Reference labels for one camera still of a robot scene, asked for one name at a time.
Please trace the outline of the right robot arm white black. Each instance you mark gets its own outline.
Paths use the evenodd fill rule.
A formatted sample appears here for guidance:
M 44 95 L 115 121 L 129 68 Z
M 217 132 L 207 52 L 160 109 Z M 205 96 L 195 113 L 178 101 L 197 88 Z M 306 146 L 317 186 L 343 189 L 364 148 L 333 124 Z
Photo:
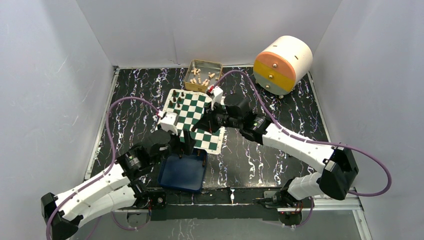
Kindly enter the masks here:
M 237 94 L 224 99 L 224 105 L 208 103 L 192 131 L 215 133 L 221 127 L 238 129 L 247 140 L 272 147 L 312 166 L 314 173 L 290 179 L 278 196 L 288 207 L 302 199 L 327 195 L 344 200 L 359 169 L 352 151 L 345 147 L 317 144 L 308 138 L 284 131 L 269 116 L 255 113 L 249 102 Z

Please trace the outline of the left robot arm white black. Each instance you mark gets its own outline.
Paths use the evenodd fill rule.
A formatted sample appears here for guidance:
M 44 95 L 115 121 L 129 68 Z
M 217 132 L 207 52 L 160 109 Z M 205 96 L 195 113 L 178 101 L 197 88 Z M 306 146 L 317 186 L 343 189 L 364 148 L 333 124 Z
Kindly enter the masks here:
M 171 131 L 156 130 L 111 165 L 79 186 L 41 197 L 48 240 L 67 240 L 92 219 L 122 208 L 163 209 L 164 191 L 149 191 L 140 177 L 171 155 L 191 155 L 196 140 L 183 130 L 183 139 Z

